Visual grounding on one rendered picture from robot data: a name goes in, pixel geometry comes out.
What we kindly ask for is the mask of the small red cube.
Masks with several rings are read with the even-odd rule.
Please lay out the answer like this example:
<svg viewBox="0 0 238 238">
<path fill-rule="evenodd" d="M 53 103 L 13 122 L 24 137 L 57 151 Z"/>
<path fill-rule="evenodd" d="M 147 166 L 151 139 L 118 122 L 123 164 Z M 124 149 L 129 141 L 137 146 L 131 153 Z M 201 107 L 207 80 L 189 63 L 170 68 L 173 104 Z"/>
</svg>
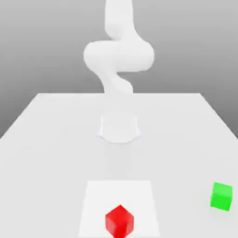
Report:
<svg viewBox="0 0 238 238">
<path fill-rule="evenodd" d="M 126 238 L 134 231 L 134 216 L 118 205 L 105 215 L 105 226 L 113 238 Z"/>
</svg>

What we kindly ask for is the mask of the small green cube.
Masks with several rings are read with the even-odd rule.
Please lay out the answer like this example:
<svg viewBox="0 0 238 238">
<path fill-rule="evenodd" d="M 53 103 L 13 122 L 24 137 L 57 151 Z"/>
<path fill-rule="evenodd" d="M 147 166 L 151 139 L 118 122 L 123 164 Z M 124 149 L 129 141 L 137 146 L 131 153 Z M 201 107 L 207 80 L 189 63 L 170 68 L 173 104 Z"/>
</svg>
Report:
<svg viewBox="0 0 238 238">
<path fill-rule="evenodd" d="M 232 203 L 233 187 L 214 182 L 210 200 L 210 207 L 229 211 Z"/>
</svg>

